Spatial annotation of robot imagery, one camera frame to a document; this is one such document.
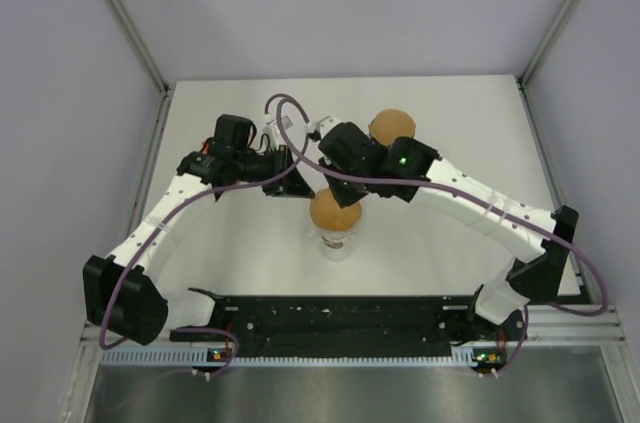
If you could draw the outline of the brown paper coffee filter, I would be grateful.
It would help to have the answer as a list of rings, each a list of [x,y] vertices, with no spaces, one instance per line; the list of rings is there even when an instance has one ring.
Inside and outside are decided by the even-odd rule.
[[[381,145],[388,147],[397,138],[413,138],[416,123],[406,112],[397,109],[380,111],[369,124],[369,134]]]

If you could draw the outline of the clear glass dripper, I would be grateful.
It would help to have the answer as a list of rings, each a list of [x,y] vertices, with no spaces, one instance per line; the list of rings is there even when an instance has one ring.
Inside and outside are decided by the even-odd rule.
[[[330,230],[325,228],[316,228],[321,242],[330,248],[342,248],[349,243],[357,234],[357,227],[354,226],[347,230]]]

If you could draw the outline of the clear glass flask with coffee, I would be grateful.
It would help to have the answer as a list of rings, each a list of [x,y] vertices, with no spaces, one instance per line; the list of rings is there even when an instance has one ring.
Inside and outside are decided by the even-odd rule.
[[[321,253],[330,261],[344,261],[352,252],[353,244],[349,239],[332,240],[323,237],[321,241]]]

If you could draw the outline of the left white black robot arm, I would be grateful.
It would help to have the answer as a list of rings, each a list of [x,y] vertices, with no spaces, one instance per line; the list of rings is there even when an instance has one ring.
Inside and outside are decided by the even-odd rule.
[[[272,197],[311,198],[281,133],[289,117],[266,116],[263,129],[224,114],[202,147],[178,164],[155,207],[108,256],[92,256],[82,271],[88,320],[122,341],[153,342],[164,330],[193,327],[205,339],[226,330],[216,297],[195,287],[162,286],[161,275],[189,228],[229,191],[261,188]]]

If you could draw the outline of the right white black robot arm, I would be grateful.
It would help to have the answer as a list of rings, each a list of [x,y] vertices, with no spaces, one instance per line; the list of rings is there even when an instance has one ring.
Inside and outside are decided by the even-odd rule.
[[[413,137],[400,136],[385,146],[354,123],[327,117],[312,138],[340,205],[369,194],[396,197],[452,217],[512,255],[512,264],[473,295],[466,323],[474,336],[492,337],[531,301],[556,300],[579,219],[573,208],[543,210],[511,199]]]

